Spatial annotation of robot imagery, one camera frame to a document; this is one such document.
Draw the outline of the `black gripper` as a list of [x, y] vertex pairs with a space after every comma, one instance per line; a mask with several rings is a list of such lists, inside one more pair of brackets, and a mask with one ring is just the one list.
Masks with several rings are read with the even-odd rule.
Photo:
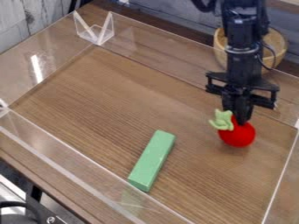
[[221, 97], [224, 110], [233, 111], [239, 125], [251, 118], [252, 109], [260, 106], [272, 109], [276, 104], [279, 86], [263, 78], [259, 50], [224, 50], [227, 68], [224, 72], [207, 72], [208, 92]]

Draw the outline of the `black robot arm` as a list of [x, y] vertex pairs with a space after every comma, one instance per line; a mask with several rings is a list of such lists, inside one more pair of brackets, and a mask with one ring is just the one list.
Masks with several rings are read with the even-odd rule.
[[279, 86], [263, 78], [263, 37], [268, 34], [265, 0], [190, 0], [200, 12], [216, 10], [220, 2], [221, 27], [227, 44], [227, 69], [207, 72], [205, 91], [220, 95], [221, 106], [229, 110], [239, 125], [251, 119], [253, 107], [272, 109]]

